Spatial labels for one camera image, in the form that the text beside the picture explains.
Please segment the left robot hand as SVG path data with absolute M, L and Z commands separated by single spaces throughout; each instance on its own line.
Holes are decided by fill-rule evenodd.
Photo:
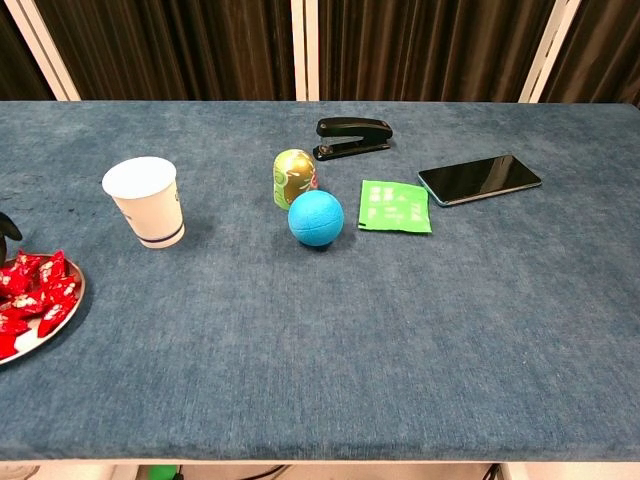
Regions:
M 7 243 L 6 238 L 10 238 L 13 241 L 21 241 L 23 239 L 22 233 L 15 225 L 13 220 L 5 213 L 0 213 L 0 264 L 3 265 L 7 256 Z

